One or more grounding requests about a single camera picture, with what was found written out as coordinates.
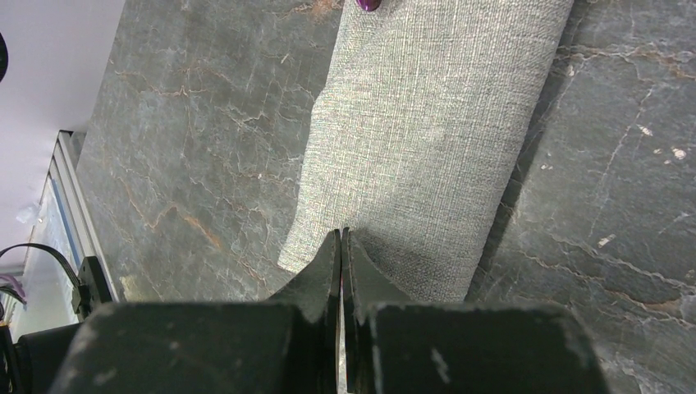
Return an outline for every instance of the purple cable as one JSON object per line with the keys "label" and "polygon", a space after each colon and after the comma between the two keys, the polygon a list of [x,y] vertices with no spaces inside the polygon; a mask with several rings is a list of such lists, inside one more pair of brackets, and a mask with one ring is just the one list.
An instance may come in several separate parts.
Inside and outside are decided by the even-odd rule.
{"label": "purple cable", "polygon": [[12,275],[0,275],[0,279],[4,279],[4,280],[10,282],[12,287],[15,288],[15,291],[17,292],[17,294],[19,294],[20,297],[22,297],[22,299],[26,300],[26,293],[24,293],[24,289],[22,288],[21,283],[19,281],[17,281],[17,279],[15,277],[13,277]]}
{"label": "purple cable", "polygon": [[356,0],[358,2],[358,6],[360,8],[364,9],[365,11],[374,11],[379,7],[379,4],[382,2],[382,0]]}

